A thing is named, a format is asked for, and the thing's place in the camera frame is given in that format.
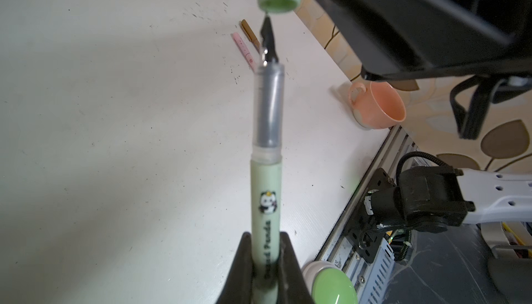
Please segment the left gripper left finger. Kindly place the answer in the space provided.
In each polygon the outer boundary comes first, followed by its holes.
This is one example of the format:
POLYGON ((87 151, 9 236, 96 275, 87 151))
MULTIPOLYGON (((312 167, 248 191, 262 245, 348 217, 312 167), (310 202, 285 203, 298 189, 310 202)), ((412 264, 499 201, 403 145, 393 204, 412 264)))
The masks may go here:
POLYGON ((245 232, 239 242, 227 280, 216 304, 250 304, 252 302, 252 235, 245 232))

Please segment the brown pen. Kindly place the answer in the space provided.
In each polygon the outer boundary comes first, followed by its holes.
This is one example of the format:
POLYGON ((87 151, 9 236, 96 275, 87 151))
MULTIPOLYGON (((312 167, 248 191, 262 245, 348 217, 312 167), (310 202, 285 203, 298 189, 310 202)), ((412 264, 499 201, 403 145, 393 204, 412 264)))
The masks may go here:
POLYGON ((260 53, 260 42, 258 38, 256 37, 255 33, 252 31, 252 28, 250 27, 250 25, 247 23, 246 20, 241 20, 240 26, 241 26, 242 31, 246 35, 247 39, 253 44, 257 52, 260 53))

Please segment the green pen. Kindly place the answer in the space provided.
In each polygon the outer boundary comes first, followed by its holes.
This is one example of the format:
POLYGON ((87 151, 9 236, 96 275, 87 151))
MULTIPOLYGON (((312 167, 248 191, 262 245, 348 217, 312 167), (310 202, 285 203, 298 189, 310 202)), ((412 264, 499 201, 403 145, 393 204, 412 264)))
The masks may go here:
POLYGON ((261 59, 254 81, 252 139, 252 298, 254 303, 278 300, 278 260, 282 186, 282 127, 285 68, 275 45, 272 20, 260 30, 261 59))

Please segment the pink pen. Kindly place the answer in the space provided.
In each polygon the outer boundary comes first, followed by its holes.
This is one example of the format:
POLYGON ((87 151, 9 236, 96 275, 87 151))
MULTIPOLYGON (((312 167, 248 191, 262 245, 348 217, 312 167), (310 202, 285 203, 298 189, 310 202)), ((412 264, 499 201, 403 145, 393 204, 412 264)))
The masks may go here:
POLYGON ((248 49, 247 45, 245 44, 245 42, 241 38, 240 34, 238 32, 235 32, 235 33, 231 34, 231 37, 232 37, 233 41, 235 42, 235 44, 237 45, 237 47, 240 50, 240 52, 242 53, 242 56, 246 60, 247 64, 251 68, 251 70, 253 72, 255 72, 256 71, 256 63, 255 63, 255 61, 253 59, 253 56, 252 56, 250 50, 248 49))

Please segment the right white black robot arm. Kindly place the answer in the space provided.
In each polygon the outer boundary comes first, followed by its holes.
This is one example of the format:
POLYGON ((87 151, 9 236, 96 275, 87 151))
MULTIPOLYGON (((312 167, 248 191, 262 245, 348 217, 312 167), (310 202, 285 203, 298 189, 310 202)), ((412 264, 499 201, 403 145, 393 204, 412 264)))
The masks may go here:
POLYGON ((397 94, 416 152, 348 227, 385 233, 531 221, 531 0, 315 0, 361 63, 352 96, 397 94))

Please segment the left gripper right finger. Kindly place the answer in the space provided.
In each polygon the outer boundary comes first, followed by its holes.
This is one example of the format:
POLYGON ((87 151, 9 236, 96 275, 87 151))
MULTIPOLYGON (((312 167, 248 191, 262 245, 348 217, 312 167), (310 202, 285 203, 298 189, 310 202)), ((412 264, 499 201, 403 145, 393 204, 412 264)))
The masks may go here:
POLYGON ((313 298, 306 286, 290 237, 286 232, 280 233, 277 303, 314 304, 313 298))

